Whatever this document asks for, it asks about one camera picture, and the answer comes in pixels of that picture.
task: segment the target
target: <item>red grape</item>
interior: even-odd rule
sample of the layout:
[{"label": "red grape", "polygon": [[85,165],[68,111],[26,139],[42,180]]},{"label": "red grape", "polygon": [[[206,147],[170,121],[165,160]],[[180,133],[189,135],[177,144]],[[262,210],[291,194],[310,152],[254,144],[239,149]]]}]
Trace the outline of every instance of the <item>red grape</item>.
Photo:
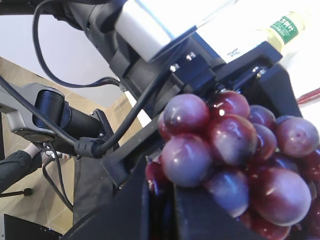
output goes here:
[{"label": "red grape", "polygon": [[258,137],[256,153],[250,159],[252,163],[265,162],[276,150],[277,139],[274,133],[266,126],[253,124]]},{"label": "red grape", "polygon": [[190,133],[170,139],[161,153],[164,174],[180,187],[200,185],[210,173],[212,164],[208,145]]},{"label": "red grape", "polygon": [[268,240],[284,240],[289,235],[291,226],[278,226],[255,214],[252,230]]},{"label": "red grape", "polygon": [[281,152],[275,152],[268,159],[267,165],[269,167],[288,169],[295,172],[296,174],[299,174],[298,166],[295,163],[295,160],[292,157]]},{"label": "red grape", "polygon": [[320,182],[320,147],[299,162],[301,175],[309,181]]},{"label": "red grape", "polygon": [[248,120],[253,124],[261,124],[266,126],[270,130],[274,130],[276,127],[276,117],[267,108],[260,105],[250,106],[250,115]]},{"label": "red grape", "polygon": [[149,190],[156,194],[158,194],[159,191],[165,190],[170,183],[161,165],[154,161],[148,162],[145,168],[145,179],[149,183]]},{"label": "red grape", "polygon": [[299,223],[311,204],[310,190],[296,173],[278,167],[260,171],[250,181],[253,208],[267,221],[279,226]]},{"label": "red grape", "polygon": [[161,112],[158,118],[158,131],[163,140],[165,140],[166,142],[168,142],[171,139],[172,135],[170,134],[165,125],[164,112]]},{"label": "red grape", "polygon": [[228,165],[242,165],[256,151],[256,130],[241,116],[218,117],[208,127],[208,134],[213,156]]},{"label": "red grape", "polygon": [[308,187],[311,193],[311,199],[313,201],[317,198],[318,195],[317,187],[313,181],[308,182]]},{"label": "red grape", "polygon": [[193,94],[175,96],[168,102],[163,114],[165,126],[173,135],[199,132],[210,119],[205,102]]},{"label": "red grape", "polygon": [[212,103],[211,115],[213,117],[235,114],[247,118],[250,107],[247,99],[235,91],[221,92]]},{"label": "red grape", "polygon": [[320,237],[320,198],[312,203],[305,225],[309,233],[315,237]]},{"label": "red grape", "polygon": [[291,119],[291,118],[294,118],[294,116],[289,116],[289,115],[283,115],[283,116],[280,116],[280,117],[277,117],[275,119],[275,125],[279,126],[281,123],[283,123],[285,120],[288,120],[288,119]]},{"label": "red grape", "polygon": [[233,218],[243,214],[249,206],[247,177],[238,169],[217,171],[204,187]]},{"label": "red grape", "polygon": [[242,222],[248,229],[251,229],[252,218],[249,211],[245,211],[242,215],[238,216],[236,220]]},{"label": "red grape", "polygon": [[281,152],[301,158],[313,152],[319,145],[319,134],[311,122],[292,117],[282,122],[275,131]]}]

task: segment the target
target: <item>black cable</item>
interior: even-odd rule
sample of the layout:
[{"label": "black cable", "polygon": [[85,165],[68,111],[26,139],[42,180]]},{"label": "black cable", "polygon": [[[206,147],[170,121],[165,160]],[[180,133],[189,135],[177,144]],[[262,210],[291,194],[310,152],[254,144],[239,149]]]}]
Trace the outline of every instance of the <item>black cable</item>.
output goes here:
[{"label": "black cable", "polygon": [[48,183],[51,185],[51,187],[53,188],[53,190],[55,191],[55,193],[58,195],[58,197],[61,199],[61,201],[64,203],[64,205],[66,205],[66,207],[73,212],[74,208],[69,206],[69,204],[66,202],[64,196],[61,194],[61,192],[59,191],[59,189],[57,188],[57,186],[55,185],[54,181],[52,181],[52,179],[50,178],[47,170],[46,170],[46,166],[48,166],[49,163],[51,163],[53,160],[49,159],[48,161],[46,161],[43,166],[42,166],[42,173],[44,178],[48,181]]},{"label": "black cable", "polygon": [[39,64],[45,74],[55,83],[67,87],[67,88],[92,88],[92,87],[99,87],[102,85],[116,85],[119,86],[119,81],[117,81],[115,78],[108,76],[103,77],[93,83],[87,84],[87,85],[78,85],[78,84],[72,84],[65,81],[60,80],[58,77],[56,77],[49,69],[49,67],[46,64],[46,61],[44,59],[44,56],[41,51],[40,42],[39,42],[39,19],[41,13],[45,10],[45,7],[55,4],[55,3],[63,3],[66,2],[65,0],[44,0],[41,2],[35,9],[33,14],[33,22],[32,22],[32,39],[33,39],[33,45],[36,57],[38,58]]},{"label": "black cable", "polygon": [[133,108],[130,110],[128,115],[121,123],[120,127],[117,129],[117,131],[105,143],[96,147],[94,152],[95,155],[99,156],[104,154],[122,138],[122,136],[126,133],[126,131],[129,129],[131,124],[136,119],[139,112],[146,105],[150,97],[154,94],[159,85],[164,81],[164,76],[168,74],[171,62],[174,58],[177,57],[177,53],[181,51],[185,46],[185,42],[182,42],[179,46],[176,47],[175,51],[164,62],[163,67],[159,72],[159,75],[146,87],[146,89],[143,91],[143,93],[137,100],[136,104],[133,106]]},{"label": "black cable", "polygon": [[0,85],[21,105],[28,109],[33,115],[41,119],[52,131],[64,139],[68,144],[74,146],[76,139],[63,131],[58,125],[52,122],[46,115],[44,115],[39,109],[28,102],[20,93],[18,93],[2,76],[0,76]]},{"label": "black cable", "polygon": [[63,197],[65,199],[65,202],[69,205],[70,208],[73,209],[74,206],[69,201],[67,193],[66,193],[66,190],[65,190],[64,181],[63,181],[63,178],[62,178],[60,160],[59,160],[57,151],[56,151],[56,149],[54,148],[54,146],[52,145],[51,142],[48,143],[48,146],[50,147],[50,150],[53,152],[54,157],[55,157],[56,166],[58,168],[58,176],[59,176],[59,182],[60,182],[60,186],[61,186],[62,195],[63,195]]}]

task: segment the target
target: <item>screw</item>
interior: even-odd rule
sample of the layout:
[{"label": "screw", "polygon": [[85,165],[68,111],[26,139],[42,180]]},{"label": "screw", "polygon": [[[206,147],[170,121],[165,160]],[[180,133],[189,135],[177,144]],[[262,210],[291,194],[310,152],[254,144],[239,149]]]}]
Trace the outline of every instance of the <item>screw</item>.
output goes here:
[{"label": "screw", "polygon": [[255,73],[258,69],[259,69],[259,67],[256,66],[256,67],[252,70],[252,72]]},{"label": "screw", "polygon": [[190,52],[185,59],[187,59],[188,61],[191,61],[192,59],[194,59],[196,57],[195,53],[192,51]]},{"label": "screw", "polygon": [[173,65],[170,66],[170,71],[174,73],[174,72],[176,72],[179,68],[180,68],[180,66],[179,66],[177,63],[175,63],[175,64],[173,64]]},{"label": "screw", "polygon": [[267,72],[267,70],[261,69],[261,70],[257,73],[256,77],[259,79],[259,78],[261,78],[261,76],[262,76],[263,74],[265,74],[266,72]]}]

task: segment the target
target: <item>cable clip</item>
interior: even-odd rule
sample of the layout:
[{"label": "cable clip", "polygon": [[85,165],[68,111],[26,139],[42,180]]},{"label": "cable clip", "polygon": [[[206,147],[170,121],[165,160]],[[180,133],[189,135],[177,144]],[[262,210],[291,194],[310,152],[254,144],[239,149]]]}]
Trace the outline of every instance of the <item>cable clip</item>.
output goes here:
[{"label": "cable clip", "polygon": [[74,150],[79,156],[88,158],[100,158],[101,155],[96,154],[96,147],[104,144],[105,141],[100,138],[81,137],[74,145]]}]

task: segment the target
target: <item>green label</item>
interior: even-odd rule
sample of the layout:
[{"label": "green label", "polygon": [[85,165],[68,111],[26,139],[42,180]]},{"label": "green label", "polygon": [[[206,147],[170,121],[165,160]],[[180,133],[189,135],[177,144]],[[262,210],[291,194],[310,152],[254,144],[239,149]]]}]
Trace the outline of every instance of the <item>green label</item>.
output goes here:
[{"label": "green label", "polygon": [[279,21],[272,24],[270,28],[274,29],[281,36],[284,44],[287,44],[299,34],[296,25],[286,16],[283,16]]}]

